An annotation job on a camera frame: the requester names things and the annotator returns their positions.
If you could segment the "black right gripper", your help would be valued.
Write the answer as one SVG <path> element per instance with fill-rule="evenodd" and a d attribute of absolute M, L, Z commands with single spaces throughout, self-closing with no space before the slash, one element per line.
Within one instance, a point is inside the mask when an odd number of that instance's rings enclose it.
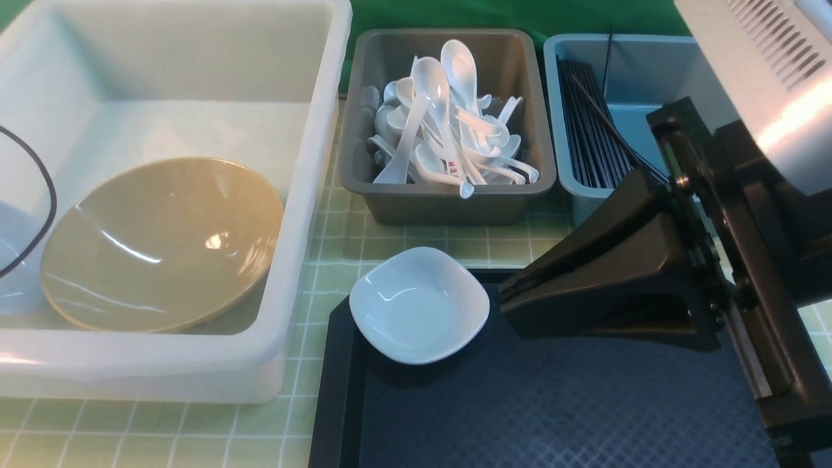
<path fill-rule="evenodd" d="M 594 335 L 720 348 L 726 323 L 781 467 L 830 448 L 830 377 L 800 308 L 830 299 L 830 190 L 806 196 L 740 120 L 711 131 L 690 98 L 647 115 L 671 187 L 642 168 L 567 237 L 499 287 L 524 339 Z"/>

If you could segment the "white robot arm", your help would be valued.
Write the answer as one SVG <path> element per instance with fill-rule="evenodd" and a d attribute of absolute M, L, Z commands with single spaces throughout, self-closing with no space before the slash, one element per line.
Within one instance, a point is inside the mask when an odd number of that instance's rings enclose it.
<path fill-rule="evenodd" d="M 830 447 L 830 379 L 799 308 L 830 299 L 830 2 L 677 1 L 739 118 L 690 98 L 647 116 L 637 162 L 572 234 L 501 284 L 524 338 L 713 352 L 726 326 L 781 467 Z"/>

